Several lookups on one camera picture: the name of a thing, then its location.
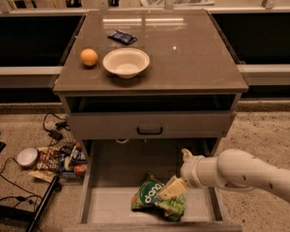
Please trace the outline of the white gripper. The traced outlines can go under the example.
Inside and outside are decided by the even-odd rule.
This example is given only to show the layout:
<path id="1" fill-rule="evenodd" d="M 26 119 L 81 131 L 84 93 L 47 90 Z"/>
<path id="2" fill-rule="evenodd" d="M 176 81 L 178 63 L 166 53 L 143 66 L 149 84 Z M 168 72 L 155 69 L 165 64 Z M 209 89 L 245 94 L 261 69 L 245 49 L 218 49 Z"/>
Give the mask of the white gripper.
<path id="1" fill-rule="evenodd" d="M 216 187 L 219 183 L 217 158 L 194 156 L 188 149 L 183 149 L 183 165 L 181 177 L 173 176 L 166 185 L 157 193 L 159 200 L 168 200 L 183 194 L 190 188 L 203 189 Z"/>

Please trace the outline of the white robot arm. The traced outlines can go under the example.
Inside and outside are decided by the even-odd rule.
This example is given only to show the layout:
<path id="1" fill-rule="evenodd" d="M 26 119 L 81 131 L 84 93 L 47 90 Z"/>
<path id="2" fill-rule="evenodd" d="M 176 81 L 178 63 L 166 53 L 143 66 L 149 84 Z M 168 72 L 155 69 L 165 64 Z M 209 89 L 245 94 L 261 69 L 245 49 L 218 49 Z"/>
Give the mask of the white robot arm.
<path id="1" fill-rule="evenodd" d="M 183 149 L 181 177 L 173 176 L 156 198 L 167 200 L 188 188 L 208 187 L 250 192 L 261 189 L 290 203 L 290 170 L 270 165 L 238 149 L 228 149 L 217 157 L 194 156 Z"/>

